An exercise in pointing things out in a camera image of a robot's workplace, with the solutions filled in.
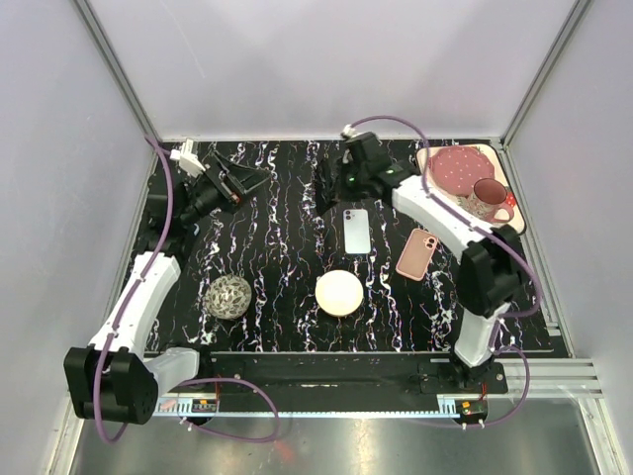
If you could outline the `light blue smartphone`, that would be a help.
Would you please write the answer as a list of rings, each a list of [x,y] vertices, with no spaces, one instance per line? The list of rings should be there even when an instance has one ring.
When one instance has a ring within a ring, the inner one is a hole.
[[[371,251],[369,215],[366,210],[344,211],[343,238],[345,252],[348,254],[368,254]]]

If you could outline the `pink phone case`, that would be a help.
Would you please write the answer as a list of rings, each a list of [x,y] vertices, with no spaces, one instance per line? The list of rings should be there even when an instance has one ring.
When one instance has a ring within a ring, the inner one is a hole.
[[[412,281],[421,281],[438,245],[438,238],[422,229],[414,229],[396,265],[396,272]]]

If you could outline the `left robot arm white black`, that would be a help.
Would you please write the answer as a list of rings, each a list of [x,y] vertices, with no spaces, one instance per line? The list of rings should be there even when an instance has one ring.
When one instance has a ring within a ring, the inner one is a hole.
[[[194,243],[197,225],[214,211],[234,213],[271,175],[213,153],[190,181],[168,175],[163,191],[148,194],[146,223],[130,278],[106,323],[63,361],[75,415],[144,425],[159,397],[182,383],[194,392],[213,382],[214,368],[192,348],[171,347],[146,360],[145,344]]]

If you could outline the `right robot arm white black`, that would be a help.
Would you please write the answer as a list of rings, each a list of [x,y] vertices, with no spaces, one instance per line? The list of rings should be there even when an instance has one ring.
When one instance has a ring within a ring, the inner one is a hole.
[[[342,144],[340,156],[316,165],[317,213],[340,202],[380,200],[422,224],[453,253],[459,262],[455,285],[463,316],[441,375],[458,391],[475,390],[502,351],[497,343],[502,320],[531,314],[509,308],[516,293],[536,280],[518,252],[517,232],[509,225],[494,229],[470,216],[431,187],[425,167],[392,160],[375,134],[345,133]]]

